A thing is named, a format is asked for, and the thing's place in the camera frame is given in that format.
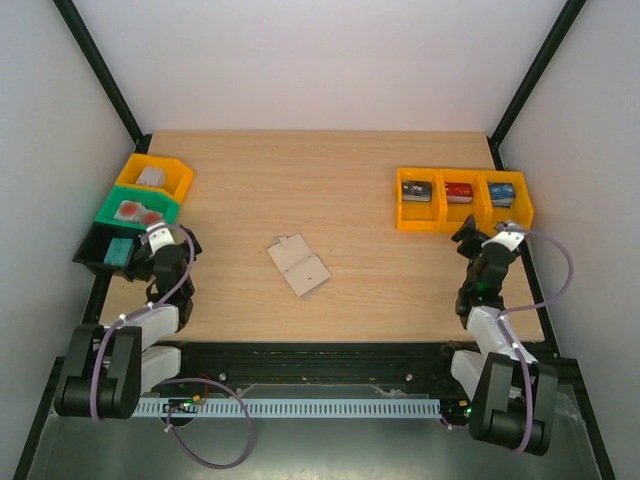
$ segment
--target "wooden tabletop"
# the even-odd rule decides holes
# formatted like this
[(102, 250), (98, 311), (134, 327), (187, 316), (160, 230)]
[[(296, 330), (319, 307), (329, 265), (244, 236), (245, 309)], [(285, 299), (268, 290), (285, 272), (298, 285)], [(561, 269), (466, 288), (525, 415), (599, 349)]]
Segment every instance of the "wooden tabletop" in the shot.
[[(183, 160), (195, 178), (178, 221), (204, 252), (192, 273), (189, 324), (174, 339), (240, 342), (467, 340), (454, 301), (467, 265), (449, 235), (395, 229), (395, 170), (492, 169), (484, 134), (159, 131), (149, 153)], [(332, 278), (298, 297), (267, 253), (301, 233)], [(145, 284), (114, 278), (102, 321), (145, 300)], [(522, 263), (507, 306), (531, 303)], [(535, 312), (511, 321), (542, 340)]]

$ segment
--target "white wall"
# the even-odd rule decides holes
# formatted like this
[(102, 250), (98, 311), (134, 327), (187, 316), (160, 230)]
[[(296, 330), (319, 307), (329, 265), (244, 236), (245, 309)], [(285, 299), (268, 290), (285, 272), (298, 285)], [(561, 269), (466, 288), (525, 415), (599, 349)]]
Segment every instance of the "white wall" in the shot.
[(0, 15), (0, 478), (92, 276), (71, 257), (133, 148), (51, 1)]
[(77, 0), (145, 131), (491, 131), (564, 0)]
[[(638, 478), (640, 438), (640, 3), (587, 2), (503, 146), (526, 172), (535, 226), (573, 252), (576, 276), (551, 308), (577, 357), (619, 478)], [(566, 269), (534, 243), (547, 294)]]

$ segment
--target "gray surface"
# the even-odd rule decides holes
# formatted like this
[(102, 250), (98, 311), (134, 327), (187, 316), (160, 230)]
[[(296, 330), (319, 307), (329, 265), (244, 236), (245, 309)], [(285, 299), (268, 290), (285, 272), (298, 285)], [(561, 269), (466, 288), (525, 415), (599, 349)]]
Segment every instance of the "gray surface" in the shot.
[[(257, 419), (257, 444), (234, 470), (205, 469), (163, 433), (159, 419), (105, 421), (50, 417), (30, 479), (596, 479), (583, 424), (557, 415), (542, 458), (515, 455), (448, 432), (437, 420)], [(238, 419), (195, 419), (181, 432), (209, 461), (241, 451)]]

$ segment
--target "black metal frame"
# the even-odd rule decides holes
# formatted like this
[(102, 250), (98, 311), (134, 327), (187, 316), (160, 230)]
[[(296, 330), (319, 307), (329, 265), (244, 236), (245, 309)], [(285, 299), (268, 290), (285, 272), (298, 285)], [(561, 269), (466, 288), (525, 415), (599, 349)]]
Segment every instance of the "black metal frame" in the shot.
[[(151, 135), (145, 135), (140, 130), (72, 0), (53, 1), (131, 135), (136, 145), (135, 152), (146, 153)], [(500, 144), (585, 3), (586, 0), (566, 2), (496, 130), (487, 139), (496, 169), (505, 168), (499, 153)], [(536, 302), (541, 301), (542, 291), (526, 246), (522, 249), (522, 261), (533, 298)], [(82, 323), (98, 322), (110, 279), (109, 274), (96, 276)], [(613, 469), (578, 363), (560, 357), (547, 310), (539, 309), (538, 314), (545, 340), (525, 343), (525, 346), (541, 362), (556, 368), (560, 383), (568, 383), (573, 387), (602, 478), (612, 479)], [(177, 346), (182, 350), (182, 374), (197, 376), (204, 373), (214, 379), (225, 378), (225, 382), (233, 387), (246, 387), (253, 383), (373, 383), (386, 389), (401, 388), (407, 393), (426, 393), (444, 402), (464, 398), (461, 386), (453, 380), (448, 370), (443, 368), (455, 347), (451, 342), (165, 344)], [(59, 358), (47, 383), (14, 479), (24, 479), (28, 476), (51, 407), (61, 365), (62, 359)]]

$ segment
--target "orange bin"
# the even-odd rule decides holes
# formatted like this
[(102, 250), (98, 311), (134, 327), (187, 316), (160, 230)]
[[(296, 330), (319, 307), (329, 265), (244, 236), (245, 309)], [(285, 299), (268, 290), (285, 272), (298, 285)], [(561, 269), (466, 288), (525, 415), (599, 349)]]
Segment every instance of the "orange bin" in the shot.
[[(144, 167), (162, 169), (167, 177), (164, 185), (159, 188), (136, 185), (136, 180), (138, 180)], [(177, 158), (154, 157), (153, 155), (134, 153), (129, 157), (127, 164), (118, 175), (116, 185), (163, 193), (177, 204), (182, 204), (192, 180), (193, 170)]]
[(491, 199), (489, 190), (482, 181), (477, 170), (441, 169), (442, 180), (453, 183), (468, 183), (473, 190), (473, 199), (469, 204), (447, 203), (447, 215), (442, 223), (443, 232), (456, 232), (471, 214), (476, 219), (476, 225), (486, 224), (491, 216)]
[(531, 223), (533, 223), (533, 204), (529, 198), (527, 183), (522, 172), (482, 170), (480, 175), (482, 177), (481, 183), (486, 186), (487, 194), (489, 193), (489, 183), (510, 183), (513, 185), (516, 194), (516, 198), (510, 208), (492, 206), (489, 219), (484, 223), (477, 222), (480, 230), (489, 235), (495, 235), (497, 233), (494, 228), (496, 224), (507, 220), (512, 220), (521, 227), (531, 228)]
[[(402, 181), (430, 182), (431, 202), (403, 202)], [(448, 204), (445, 182), (469, 183), (473, 200), (469, 204)], [(509, 208), (494, 207), (489, 183), (511, 183), (516, 197)], [(480, 230), (495, 235), (498, 222), (512, 220), (531, 228), (533, 205), (521, 172), (496, 170), (456, 170), (438, 168), (398, 168), (396, 174), (396, 228), (414, 232), (455, 232), (473, 214)]]
[[(402, 181), (431, 183), (430, 202), (403, 202)], [(396, 228), (405, 231), (437, 232), (447, 216), (447, 199), (442, 175), (435, 168), (399, 168), (396, 174)]]

